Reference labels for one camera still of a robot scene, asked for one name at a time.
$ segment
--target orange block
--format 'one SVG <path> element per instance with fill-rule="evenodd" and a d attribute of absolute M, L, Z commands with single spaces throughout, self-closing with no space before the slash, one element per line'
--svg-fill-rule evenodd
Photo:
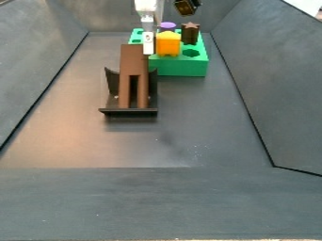
<path fill-rule="evenodd" d="M 177 56 L 180 52 L 181 35 L 164 31 L 156 35 L 156 54 L 159 56 Z"/>

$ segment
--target purple block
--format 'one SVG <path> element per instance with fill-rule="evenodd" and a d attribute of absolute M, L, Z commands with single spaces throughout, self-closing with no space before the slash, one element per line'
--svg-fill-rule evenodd
<path fill-rule="evenodd" d="M 171 23 L 171 22 L 161 22 L 160 23 L 160 32 L 164 32 L 164 31 L 175 32 L 175 29 L 176 29 L 175 23 Z"/>

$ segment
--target hole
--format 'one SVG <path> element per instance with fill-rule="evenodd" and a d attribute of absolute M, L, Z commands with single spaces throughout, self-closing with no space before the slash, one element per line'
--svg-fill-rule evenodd
<path fill-rule="evenodd" d="M 199 51 L 196 51 L 193 49 L 185 49 L 185 50 L 183 50 L 183 55 L 193 57 L 193 56 L 199 56 L 200 53 L 199 53 Z"/>
<path fill-rule="evenodd" d="M 129 75 L 129 106 L 131 108 L 137 107 L 137 82 L 139 76 Z"/>

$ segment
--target gray wall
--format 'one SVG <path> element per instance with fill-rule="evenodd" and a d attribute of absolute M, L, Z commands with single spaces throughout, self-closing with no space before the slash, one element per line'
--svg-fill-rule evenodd
<path fill-rule="evenodd" d="M 203 0 L 204 5 L 192 17 L 181 17 L 165 0 L 163 20 L 176 24 L 193 21 L 201 24 L 201 31 L 209 32 L 240 0 Z M 140 27 L 133 0 L 58 0 L 91 31 L 124 32 Z"/>
<path fill-rule="evenodd" d="M 274 164 L 322 174 L 322 23 L 243 0 L 211 34 Z"/>
<path fill-rule="evenodd" d="M 85 34 L 54 0 L 0 6 L 0 146 Z"/>

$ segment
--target dark brown block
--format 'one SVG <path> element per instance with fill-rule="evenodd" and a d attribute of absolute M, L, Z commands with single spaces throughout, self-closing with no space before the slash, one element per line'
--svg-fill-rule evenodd
<path fill-rule="evenodd" d="M 121 44 L 119 63 L 117 107 L 129 108 L 131 81 L 137 79 L 137 108 L 148 106 L 148 59 L 141 44 Z"/>
<path fill-rule="evenodd" d="M 188 22 L 187 24 L 181 24 L 181 42 L 183 44 L 196 45 L 197 37 L 199 37 L 199 29 L 200 25 Z"/>

